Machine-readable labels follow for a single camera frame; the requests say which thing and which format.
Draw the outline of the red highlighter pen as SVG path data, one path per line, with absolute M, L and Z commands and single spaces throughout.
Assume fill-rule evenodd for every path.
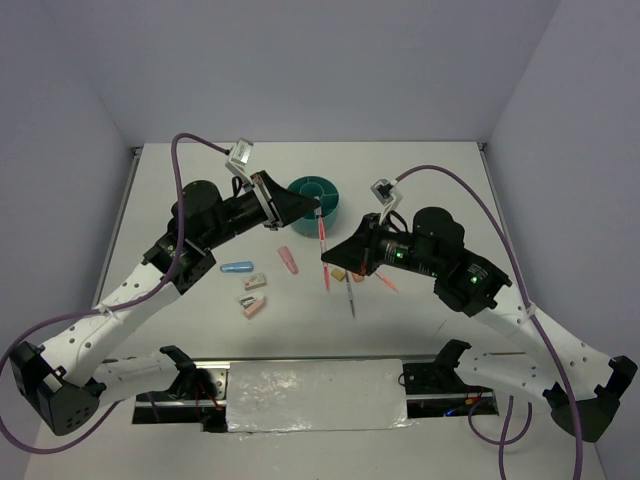
M 322 214 L 322 209 L 321 207 L 318 207 L 315 210 L 315 215 L 316 215 L 316 221 L 317 221 L 317 228 L 318 228 L 318 237 L 319 237 L 319 241 L 320 241 L 320 248 L 321 248 L 321 257 L 322 255 L 326 252 L 326 232 L 325 232 L 325 226 L 324 226 L 324 220 L 323 220 L 323 214 Z M 328 264 L 322 260 L 322 267 L 323 267 L 323 275 L 324 275 L 324 283 L 325 283 L 325 288 L 327 292 L 330 292 L 330 272 L 329 272 L 329 267 Z

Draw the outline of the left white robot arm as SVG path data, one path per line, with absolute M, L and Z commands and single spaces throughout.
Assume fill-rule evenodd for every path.
M 181 349 L 114 359 L 115 349 L 214 267 L 212 249 L 261 224 L 287 226 L 319 206 L 264 171 L 234 197 L 224 199 L 214 183 L 199 180 L 184 187 L 182 198 L 166 233 L 89 315 L 41 345 L 22 341 L 10 351 L 20 393 L 55 435 L 68 435 L 99 408 L 138 394 L 189 396 L 204 373 Z

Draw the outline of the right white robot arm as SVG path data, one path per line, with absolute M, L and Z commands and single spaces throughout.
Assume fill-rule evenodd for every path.
M 517 365 L 467 341 L 450 340 L 428 373 L 406 368 L 408 392 L 419 392 L 418 382 L 446 391 L 487 387 L 541 407 L 568 434 L 578 420 L 583 440 L 597 442 L 612 423 L 637 365 L 624 355 L 610 357 L 591 348 L 542 310 L 525 305 L 506 273 L 465 248 L 464 234 L 438 207 L 419 210 L 411 230 L 404 232 L 370 213 L 322 260 L 361 276 L 390 266 L 430 277 L 435 295 L 450 310 L 493 329 L 531 360 Z

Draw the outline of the purple thin pen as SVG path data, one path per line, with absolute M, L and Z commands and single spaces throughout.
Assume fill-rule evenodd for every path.
M 345 270 L 345 282 L 347 288 L 348 301 L 350 306 L 350 311 L 353 319 L 356 319 L 356 310 L 355 310 L 355 302 L 354 302 L 354 294 L 352 289 L 352 282 L 350 272 Z

